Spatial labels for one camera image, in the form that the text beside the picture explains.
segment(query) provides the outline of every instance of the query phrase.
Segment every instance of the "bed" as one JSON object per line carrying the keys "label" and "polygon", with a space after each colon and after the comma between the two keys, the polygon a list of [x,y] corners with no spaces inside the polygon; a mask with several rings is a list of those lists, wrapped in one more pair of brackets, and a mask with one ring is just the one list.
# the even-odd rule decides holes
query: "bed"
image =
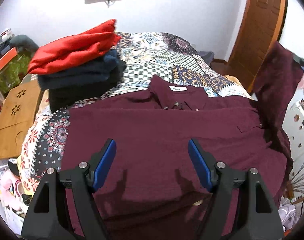
{"label": "bed", "polygon": [[[146,90],[154,74],[174,84],[204,87],[209,97],[250,97],[242,86],[213,71],[190,43],[178,36],[151,32],[117,34],[122,39],[115,47],[127,63],[123,80],[101,98],[77,101],[71,107],[84,107],[98,99]],[[69,124],[69,107],[51,113],[45,93],[18,158],[26,194],[34,194],[47,168],[60,170]]]}

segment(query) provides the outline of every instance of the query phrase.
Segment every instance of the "folded clothes stack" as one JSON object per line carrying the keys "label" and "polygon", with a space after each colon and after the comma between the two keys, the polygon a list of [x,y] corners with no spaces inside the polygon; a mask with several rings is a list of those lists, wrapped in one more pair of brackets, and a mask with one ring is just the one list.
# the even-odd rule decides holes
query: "folded clothes stack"
{"label": "folded clothes stack", "polygon": [[49,90],[52,112],[77,100],[99,97],[123,76],[125,62],[111,49],[120,40],[109,20],[78,35],[39,48],[28,72],[38,75],[42,90]]}

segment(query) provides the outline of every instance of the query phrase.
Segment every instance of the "navy blue folded sweater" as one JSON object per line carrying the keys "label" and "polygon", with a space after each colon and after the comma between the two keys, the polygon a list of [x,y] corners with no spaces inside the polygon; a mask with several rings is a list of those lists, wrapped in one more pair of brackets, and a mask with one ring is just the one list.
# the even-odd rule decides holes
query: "navy blue folded sweater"
{"label": "navy blue folded sweater", "polygon": [[118,65],[116,50],[111,49],[101,57],[90,60],[77,67],[53,74],[38,75],[38,83],[42,90],[57,89],[69,86],[82,86],[96,82],[104,82],[110,72]]}

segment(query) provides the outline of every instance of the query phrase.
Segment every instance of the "orange box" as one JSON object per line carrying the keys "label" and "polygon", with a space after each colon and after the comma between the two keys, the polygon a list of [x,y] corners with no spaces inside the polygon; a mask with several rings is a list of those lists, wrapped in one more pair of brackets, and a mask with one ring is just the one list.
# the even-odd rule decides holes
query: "orange box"
{"label": "orange box", "polygon": [[0,70],[8,63],[10,62],[13,57],[17,55],[16,48],[10,49],[1,59],[0,59]]}

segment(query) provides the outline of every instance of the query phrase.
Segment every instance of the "blue gripper pad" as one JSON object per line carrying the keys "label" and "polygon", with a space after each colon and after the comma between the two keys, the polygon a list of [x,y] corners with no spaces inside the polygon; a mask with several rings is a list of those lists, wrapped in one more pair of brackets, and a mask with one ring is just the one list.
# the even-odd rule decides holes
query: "blue gripper pad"
{"label": "blue gripper pad", "polygon": [[205,187],[209,192],[211,192],[213,189],[213,185],[211,183],[210,169],[206,165],[204,159],[201,156],[200,151],[196,147],[193,140],[189,140],[188,152],[202,187]]}
{"label": "blue gripper pad", "polygon": [[95,192],[104,185],[107,173],[110,170],[115,155],[116,155],[116,142],[114,140],[111,140],[100,163],[98,164],[94,172],[94,181],[92,188]]}

